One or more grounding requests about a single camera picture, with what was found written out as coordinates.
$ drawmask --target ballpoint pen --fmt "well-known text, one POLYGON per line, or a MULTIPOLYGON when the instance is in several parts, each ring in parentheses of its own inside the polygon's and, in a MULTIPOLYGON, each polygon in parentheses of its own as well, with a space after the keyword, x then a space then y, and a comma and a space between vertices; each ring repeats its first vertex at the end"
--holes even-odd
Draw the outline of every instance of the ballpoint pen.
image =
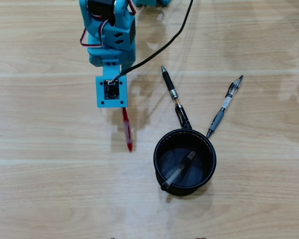
POLYGON ((179 163, 178 168, 172 173, 172 175, 170 175, 165 182, 163 182, 163 184, 161 185, 161 189, 163 191, 166 191, 170 185, 175 181, 175 179, 186 169, 189 168, 193 158, 195 157, 196 152, 191 151, 185 158, 183 158, 181 160, 181 162, 179 163))
POLYGON ((132 139, 130 120, 128 117, 128 112, 125 107, 122 108, 122 113, 123 113, 123 127, 125 130, 126 144, 128 146, 129 151, 131 152, 133 149, 133 139, 132 139))
POLYGON ((165 67, 161 66, 161 72, 162 72, 163 78, 165 80, 165 83, 166 83, 167 89, 169 91, 169 94, 170 94, 171 98, 174 101, 175 112, 177 114, 177 117, 179 119, 181 127, 182 128, 192 129, 191 125, 190 125, 190 122, 189 122, 189 120, 187 118, 187 115, 185 113, 185 110, 184 110, 183 106, 181 105, 181 103, 180 103, 180 101, 178 99, 178 94, 177 94, 177 92, 175 90, 173 82, 171 81, 171 79, 169 77, 169 74, 166 71, 165 67))
POLYGON ((224 117, 225 114, 225 110, 227 109, 227 107, 229 106, 231 100, 233 99, 235 93, 237 92, 237 90, 239 89, 242 81, 243 81, 243 77, 241 76, 240 78, 238 78, 237 80, 235 80, 233 83, 231 83, 227 94, 225 96, 225 101, 220 109, 220 111, 217 113, 217 115, 215 116, 213 123, 211 123, 207 135, 206 137, 209 138, 213 132, 216 130, 217 126, 219 125, 219 123, 221 122, 222 118, 224 117))

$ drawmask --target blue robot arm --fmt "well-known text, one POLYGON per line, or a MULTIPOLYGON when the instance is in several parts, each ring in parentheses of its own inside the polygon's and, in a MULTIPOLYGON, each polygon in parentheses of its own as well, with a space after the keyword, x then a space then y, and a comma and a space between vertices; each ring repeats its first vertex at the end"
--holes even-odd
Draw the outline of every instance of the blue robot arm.
POLYGON ((128 0, 80 0, 89 37, 86 46, 90 63, 103 67, 103 76, 96 77, 100 108, 128 106, 126 76, 112 81, 120 69, 125 70, 135 62, 135 16, 129 12, 128 5, 128 0))

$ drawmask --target pen grip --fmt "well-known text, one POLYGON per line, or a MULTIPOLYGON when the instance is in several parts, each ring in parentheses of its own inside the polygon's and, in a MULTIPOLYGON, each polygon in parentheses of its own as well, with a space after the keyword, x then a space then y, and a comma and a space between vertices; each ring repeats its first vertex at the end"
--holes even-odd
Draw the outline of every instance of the pen grip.
POLYGON ((211 126, 209 127, 209 129, 212 131, 215 131, 223 117, 224 117, 224 112, 219 111, 217 113, 217 115, 215 116, 213 123, 211 123, 211 126))
POLYGON ((162 73, 162 75, 163 75, 163 78, 164 78, 164 81, 165 81, 165 84, 166 84, 168 90, 169 91, 174 90, 175 87, 174 87, 173 82, 171 81, 171 79, 169 77, 168 72, 165 71, 165 72, 162 73))

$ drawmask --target gray pen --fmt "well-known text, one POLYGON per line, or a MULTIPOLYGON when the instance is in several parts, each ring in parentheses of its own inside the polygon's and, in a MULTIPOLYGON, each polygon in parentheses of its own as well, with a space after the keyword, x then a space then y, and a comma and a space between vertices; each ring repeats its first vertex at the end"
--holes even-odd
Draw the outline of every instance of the gray pen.
POLYGON ((227 107, 229 106, 231 100, 233 99, 235 93, 237 92, 237 90, 239 89, 242 81, 243 81, 243 77, 241 76, 239 79, 235 80, 233 83, 231 83, 227 94, 225 96, 225 101, 220 109, 220 111, 217 113, 217 115, 215 116, 213 123, 211 123, 207 135, 206 137, 209 138, 213 132, 216 130, 217 126, 219 125, 219 123, 221 122, 222 118, 224 117, 225 114, 225 110, 227 109, 227 107))

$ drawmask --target black cup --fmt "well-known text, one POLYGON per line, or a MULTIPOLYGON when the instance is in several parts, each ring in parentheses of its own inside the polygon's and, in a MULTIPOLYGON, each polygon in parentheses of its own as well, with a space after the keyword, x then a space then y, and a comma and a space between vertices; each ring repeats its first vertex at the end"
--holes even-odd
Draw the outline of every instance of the black cup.
POLYGON ((195 192, 206 184, 216 168, 216 154, 211 142, 192 129, 176 129, 166 134, 154 151, 154 167, 160 185, 176 170, 181 160, 196 152, 190 168, 166 190, 176 196, 195 192))

